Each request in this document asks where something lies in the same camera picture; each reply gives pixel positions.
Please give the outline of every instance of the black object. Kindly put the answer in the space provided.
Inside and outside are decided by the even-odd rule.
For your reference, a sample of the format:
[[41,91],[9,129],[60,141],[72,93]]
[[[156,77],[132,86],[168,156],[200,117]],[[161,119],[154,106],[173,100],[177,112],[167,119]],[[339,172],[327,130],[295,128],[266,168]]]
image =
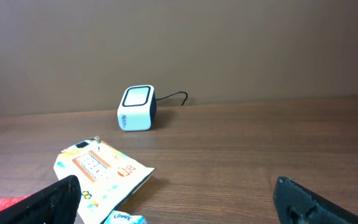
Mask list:
[[87,143],[86,141],[83,141],[83,142],[80,142],[78,144],[76,144],[75,146],[78,148],[78,149],[82,149],[84,148],[85,146],[89,145],[89,143]]
[[73,224],[80,200],[80,183],[70,175],[0,211],[0,224]]
[[286,177],[277,179],[273,201],[282,224],[358,224],[357,215]]
[[155,92],[153,92],[152,103],[150,104],[150,120],[153,123],[155,113],[157,112],[157,100],[155,99]]

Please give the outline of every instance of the wooden tabletop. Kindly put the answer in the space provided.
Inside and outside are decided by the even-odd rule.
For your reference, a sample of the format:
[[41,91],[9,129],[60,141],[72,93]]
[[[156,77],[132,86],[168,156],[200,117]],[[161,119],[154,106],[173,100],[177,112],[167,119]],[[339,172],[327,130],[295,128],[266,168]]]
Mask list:
[[0,118],[0,198],[56,182],[59,152],[96,135],[157,168],[120,209],[151,224],[278,223],[280,175],[358,215],[358,96],[158,108],[132,133],[116,111]]

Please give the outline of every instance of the red plastic bag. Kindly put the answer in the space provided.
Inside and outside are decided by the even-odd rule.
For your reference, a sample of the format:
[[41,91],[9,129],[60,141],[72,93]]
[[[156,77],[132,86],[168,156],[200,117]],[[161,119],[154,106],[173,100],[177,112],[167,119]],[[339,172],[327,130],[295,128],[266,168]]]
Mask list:
[[28,196],[30,195],[26,195],[23,197],[16,197],[16,198],[0,198],[0,211],[16,204],[17,202],[20,202],[21,200],[25,199]]

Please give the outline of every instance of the packaging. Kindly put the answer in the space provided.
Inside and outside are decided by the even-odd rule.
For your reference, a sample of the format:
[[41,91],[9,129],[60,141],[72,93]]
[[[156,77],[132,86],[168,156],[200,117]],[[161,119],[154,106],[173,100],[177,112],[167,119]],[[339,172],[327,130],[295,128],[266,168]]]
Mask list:
[[21,200],[25,199],[28,196],[30,195],[26,195],[23,197],[14,197],[14,198],[0,198],[0,211],[16,204],[17,202],[20,202]]
[[130,215],[125,212],[112,211],[103,224],[147,224],[141,215]]
[[153,173],[99,137],[64,149],[53,166],[59,180],[76,175],[82,197],[78,213],[85,224],[101,223]]

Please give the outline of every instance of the wall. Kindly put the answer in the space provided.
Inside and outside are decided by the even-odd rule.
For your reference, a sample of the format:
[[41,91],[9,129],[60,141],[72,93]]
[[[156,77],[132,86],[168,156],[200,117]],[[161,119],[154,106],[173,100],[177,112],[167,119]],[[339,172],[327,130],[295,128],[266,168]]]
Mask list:
[[139,84],[189,104],[358,94],[358,1],[0,0],[0,116],[114,109]]

